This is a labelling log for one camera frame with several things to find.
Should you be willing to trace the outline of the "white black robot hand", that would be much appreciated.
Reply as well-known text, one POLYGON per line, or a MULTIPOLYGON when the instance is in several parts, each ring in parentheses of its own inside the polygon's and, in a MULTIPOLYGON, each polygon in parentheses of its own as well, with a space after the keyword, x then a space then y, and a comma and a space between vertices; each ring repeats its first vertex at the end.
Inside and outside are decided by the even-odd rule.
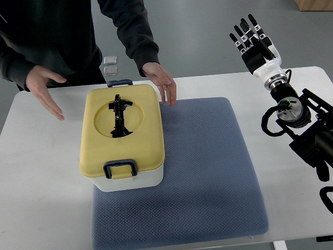
POLYGON ((243 44, 230 33, 229 37, 241 53, 249 72, 260 79, 270 79, 282 75, 281 57, 271 39, 265 35, 252 14, 248 18, 256 33, 250 28, 244 18, 241 18, 240 27, 235 25, 234 29, 241 38, 243 44))

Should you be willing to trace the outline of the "person's dark sleeved left forearm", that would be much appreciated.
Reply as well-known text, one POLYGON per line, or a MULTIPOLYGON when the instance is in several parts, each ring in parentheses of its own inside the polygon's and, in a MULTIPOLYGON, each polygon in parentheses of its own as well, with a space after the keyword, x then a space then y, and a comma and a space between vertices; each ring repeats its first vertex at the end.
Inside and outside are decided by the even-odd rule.
POLYGON ((143 1, 98 1, 101 13, 112 19, 127 56, 141 76, 158 74, 159 47, 154 42, 143 1))

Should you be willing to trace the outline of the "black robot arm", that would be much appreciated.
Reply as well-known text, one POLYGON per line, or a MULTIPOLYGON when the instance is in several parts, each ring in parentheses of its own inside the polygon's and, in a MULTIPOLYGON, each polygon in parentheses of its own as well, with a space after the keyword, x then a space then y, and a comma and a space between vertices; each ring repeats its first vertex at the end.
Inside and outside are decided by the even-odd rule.
POLYGON ((275 45, 254 16, 248 18, 241 19, 234 26, 236 33, 229 36, 249 72, 263 81, 277 103, 263 115, 261 128, 271 137, 289 135, 290 148, 327 182, 332 166, 332 106, 307 89, 297 94, 290 84, 292 71, 282 70, 275 45))

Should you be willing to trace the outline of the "person's dark sleeved right forearm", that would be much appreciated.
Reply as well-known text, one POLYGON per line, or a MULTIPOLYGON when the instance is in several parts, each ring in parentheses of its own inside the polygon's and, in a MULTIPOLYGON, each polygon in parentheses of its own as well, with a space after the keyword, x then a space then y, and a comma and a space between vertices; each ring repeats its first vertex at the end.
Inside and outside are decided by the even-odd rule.
POLYGON ((8 46, 8 41, 8 37, 1 32, 1 78, 14 82, 21 91, 29 91, 26 85, 27 76, 36 64, 8 46))

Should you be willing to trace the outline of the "person's left hand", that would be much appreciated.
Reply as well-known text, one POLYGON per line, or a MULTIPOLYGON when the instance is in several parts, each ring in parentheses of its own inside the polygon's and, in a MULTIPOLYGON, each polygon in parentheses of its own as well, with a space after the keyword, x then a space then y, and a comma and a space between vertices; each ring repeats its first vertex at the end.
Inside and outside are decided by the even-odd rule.
POLYGON ((170 106, 175 105, 177 86, 170 73, 157 62, 145 63, 142 70, 143 74, 159 90, 162 102, 167 101, 170 106))

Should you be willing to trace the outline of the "person's right hand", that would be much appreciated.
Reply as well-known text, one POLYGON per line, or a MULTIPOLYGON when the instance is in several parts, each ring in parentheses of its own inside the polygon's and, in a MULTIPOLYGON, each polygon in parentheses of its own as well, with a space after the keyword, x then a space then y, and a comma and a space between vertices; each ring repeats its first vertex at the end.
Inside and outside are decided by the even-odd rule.
POLYGON ((63 121, 65 118, 62 110, 52 99, 47 88, 47 84, 50 80, 60 84, 66 83, 67 81, 61 75, 36 65, 29 71, 25 80, 25 85, 47 111, 54 115, 58 120, 63 121))

